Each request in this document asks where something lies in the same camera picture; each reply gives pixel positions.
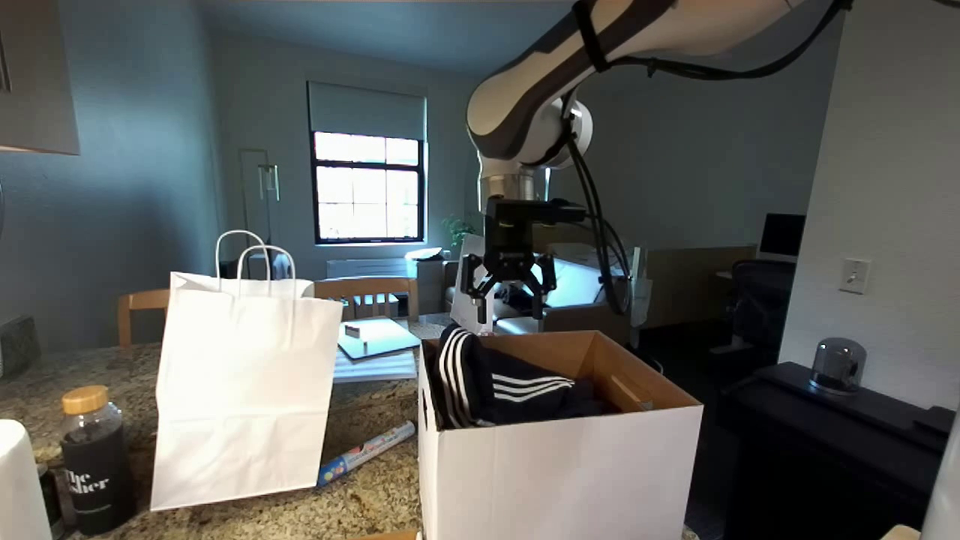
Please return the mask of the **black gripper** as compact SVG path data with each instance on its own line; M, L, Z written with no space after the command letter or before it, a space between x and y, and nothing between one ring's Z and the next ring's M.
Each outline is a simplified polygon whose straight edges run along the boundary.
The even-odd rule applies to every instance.
M556 290L556 261L533 247L533 224L551 221L546 200L492 199L485 213L485 256L475 271L476 317L489 321L501 313L503 284L492 277L533 277L533 315L544 317L546 299Z

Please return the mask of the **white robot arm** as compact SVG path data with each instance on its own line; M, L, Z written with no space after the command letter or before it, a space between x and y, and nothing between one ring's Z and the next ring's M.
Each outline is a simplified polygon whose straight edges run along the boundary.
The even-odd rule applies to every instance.
M618 241L608 231L597 184L584 165L593 118L576 98L584 78L614 67L643 67L698 81L751 81L793 67L851 0L829 0L815 27L779 56L751 67L704 67L739 48L805 0L576 0L518 56L485 75L467 98L467 137L476 152L476 209L482 250L463 256L459 293L475 299L475 321L489 323L489 298L522 284L530 313L546 313L558 289L556 258L533 247L530 224L587 220L600 258L600 290L621 313L611 279Z

